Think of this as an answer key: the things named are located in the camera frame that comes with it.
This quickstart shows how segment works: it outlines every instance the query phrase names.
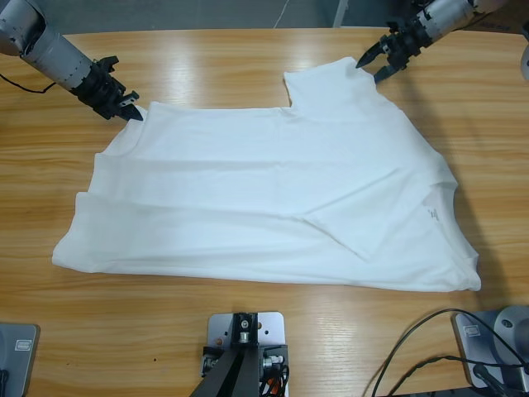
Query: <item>black cable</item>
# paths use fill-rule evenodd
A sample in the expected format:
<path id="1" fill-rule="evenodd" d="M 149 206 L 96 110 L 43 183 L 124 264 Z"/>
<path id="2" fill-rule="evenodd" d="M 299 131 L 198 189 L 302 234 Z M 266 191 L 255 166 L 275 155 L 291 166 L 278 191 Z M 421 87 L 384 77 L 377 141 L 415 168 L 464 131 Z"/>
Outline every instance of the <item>black cable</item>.
<path id="1" fill-rule="evenodd" d="M 4 81 L 7 81 L 9 84 L 12 84 L 15 87 L 18 87 L 19 89 L 22 89 L 28 93 L 46 93 L 51 87 L 55 85 L 55 82 L 53 82 L 52 84 L 48 85 L 46 88 L 43 88 L 41 90 L 36 90 L 36 89 L 30 89 L 30 88 L 23 87 L 19 83 L 15 83 L 14 81 L 11 81 L 10 79 L 8 79 L 6 76 L 4 76 L 1 73 L 0 73 L 0 78 L 2 78 Z"/>
<path id="2" fill-rule="evenodd" d="M 529 368 L 529 365 L 523 360 L 523 358 L 511 347 L 509 346 L 509 344 L 507 342 L 505 342 L 503 340 L 502 337 L 500 337 L 485 321 L 483 321 L 481 318 L 477 317 L 476 315 L 472 314 L 471 312 L 467 312 L 466 310 L 462 310 L 462 309 L 442 309 L 442 310 L 439 310 L 433 314 L 430 314 L 429 316 L 426 316 L 424 319 L 422 319 L 421 321 L 419 321 L 417 324 L 415 324 L 413 327 L 411 327 L 406 333 L 404 333 L 404 335 L 402 335 L 400 337 L 400 339 L 397 341 L 397 343 L 395 344 L 395 346 L 393 347 L 393 350 L 389 353 L 388 355 L 388 358 L 386 358 L 386 361 L 384 362 L 384 365 L 382 366 L 382 370 L 380 371 L 380 375 L 379 375 L 379 378 L 377 379 L 377 381 L 375 382 L 374 384 L 374 388 L 373 388 L 373 392 L 371 393 L 371 397 L 375 397 L 376 396 L 376 393 L 377 393 L 377 390 L 380 386 L 380 382 L 382 382 L 382 378 L 384 378 L 384 374 L 386 373 L 386 370 L 388 369 L 389 367 L 389 364 L 391 363 L 391 360 L 393 359 L 393 357 L 395 356 L 395 353 L 397 353 L 397 350 L 402 346 L 402 344 L 406 341 L 406 339 L 414 332 L 416 331 L 419 327 L 421 327 L 421 325 L 423 325 L 424 323 L 426 323 L 427 321 L 431 320 L 432 318 L 434 317 L 437 317 L 438 315 L 440 314 L 443 314 L 443 313 L 449 313 L 449 312 L 457 312 L 457 313 L 462 313 L 462 314 L 465 314 L 471 318 L 473 318 L 474 320 L 478 321 L 479 323 L 481 323 L 485 328 L 487 328 L 519 361 L 520 363 L 522 364 L 521 366 L 525 366 L 525 367 L 528 367 Z"/>
<path id="3" fill-rule="evenodd" d="M 468 364 L 483 364 L 484 366 L 495 366 L 499 368 L 523 368 L 524 364 L 491 364 L 491 363 L 485 363 L 481 361 L 475 361 L 475 360 L 467 360 L 466 358 L 456 357 L 456 356 L 440 356 L 440 357 L 433 357 L 429 358 L 425 361 L 421 361 L 418 364 L 416 364 L 411 370 L 406 372 L 402 378 L 397 382 L 397 384 L 389 391 L 388 397 L 391 397 L 395 394 L 397 389 L 403 385 L 403 383 L 406 381 L 407 378 L 409 378 L 411 375 L 413 375 L 413 372 L 418 370 L 419 368 L 423 368 L 427 364 L 432 364 L 434 362 L 440 361 L 440 360 L 451 360 L 451 361 L 460 361 L 460 362 L 466 362 Z"/>

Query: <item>gray floor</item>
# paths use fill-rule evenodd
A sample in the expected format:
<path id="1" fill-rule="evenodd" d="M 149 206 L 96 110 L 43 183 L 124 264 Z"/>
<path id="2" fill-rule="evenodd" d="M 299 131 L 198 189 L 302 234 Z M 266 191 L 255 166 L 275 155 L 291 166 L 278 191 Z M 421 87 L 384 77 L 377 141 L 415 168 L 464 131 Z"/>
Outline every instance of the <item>gray floor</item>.
<path id="1" fill-rule="evenodd" d="M 36 0 L 63 34 L 270 28 L 286 0 Z M 288 0 L 277 27 L 331 26 L 338 0 Z"/>

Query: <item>shirt sleeve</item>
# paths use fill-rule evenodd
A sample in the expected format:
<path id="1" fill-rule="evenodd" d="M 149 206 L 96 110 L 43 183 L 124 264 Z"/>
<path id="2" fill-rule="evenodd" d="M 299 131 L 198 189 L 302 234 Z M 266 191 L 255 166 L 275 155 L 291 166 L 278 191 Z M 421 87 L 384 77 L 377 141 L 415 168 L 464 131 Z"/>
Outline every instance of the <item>shirt sleeve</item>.
<path id="1" fill-rule="evenodd" d="M 320 117 L 347 117 L 354 109 L 373 109 L 388 100 L 378 94 L 373 76 L 356 68 L 356 61 L 344 58 L 302 72 L 284 74 L 292 108 Z"/>

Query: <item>table surface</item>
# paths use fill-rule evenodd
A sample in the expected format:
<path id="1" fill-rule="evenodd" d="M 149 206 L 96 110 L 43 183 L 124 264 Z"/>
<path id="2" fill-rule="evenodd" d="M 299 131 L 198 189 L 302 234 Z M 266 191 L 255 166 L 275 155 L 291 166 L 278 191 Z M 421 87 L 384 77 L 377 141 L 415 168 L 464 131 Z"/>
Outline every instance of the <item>table surface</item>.
<path id="1" fill-rule="evenodd" d="M 116 77 L 139 104 L 288 106 L 283 75 L 360 57 L 385 30 L 152 31 L 71 36 L 94 59 L 118 55 Z M 51 264 L 86 191 L 93 156 L 124 126 L 61 88 L 0 93 L 0 321 L 36 323 L 29 396 L 188 395 L 213 313 L 284 314 L 293 396 L 360 396 L 403 330 L 436 309 L 529 304 L 529 85 L 522 36 L 458 31 L 379 85 L 443 154 L 460 182 L 455 209 L 481 255 L 479 292 L 408 293 L 141 275 L 90 275 Z M 374 72 L 384 62 L 376 62 Z M 14 58 L 0 71 L 49 82 Z M 450 317 L 404 345 L 381 392 L 429 356 L 457 354 Z M 424 368 L 401 389 L 466 386 L 462 365 Z"/>

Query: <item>gray robot arm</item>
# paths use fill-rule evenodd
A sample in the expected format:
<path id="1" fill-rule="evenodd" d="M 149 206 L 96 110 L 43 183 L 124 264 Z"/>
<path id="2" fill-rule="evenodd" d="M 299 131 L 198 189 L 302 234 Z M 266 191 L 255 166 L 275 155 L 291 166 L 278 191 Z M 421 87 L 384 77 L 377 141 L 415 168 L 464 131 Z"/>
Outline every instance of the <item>gray robot arm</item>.
<path id="1" fill-rule="evenodd" d="M 110 73 L 116 56 L 92 62 L 50 26 L 32 0 L 0 0 L 0 52 L 20 56 L 106 119 L 141 120 L 139 95 Z"/>
<path id="2" fill-rule="evenodd" d="M 426 48 L 451 31 L 467 26 L 475 17 L 496 11 L 506 2 L 508 0 L 434 0 L 410 21 L 403 24 L 390 22 L 390 35 L 382 36 L 369 48 L 356 67 L 363 67 L 378 55 L 386 54 L 389 65 L 374 75 L 378 83 L 406 69 L 409 58 L 421 54 L 422 47 Z M 526 78 L 529 75 L 527 69 L 529 65 L 524 68 L 522 63 Z"/>

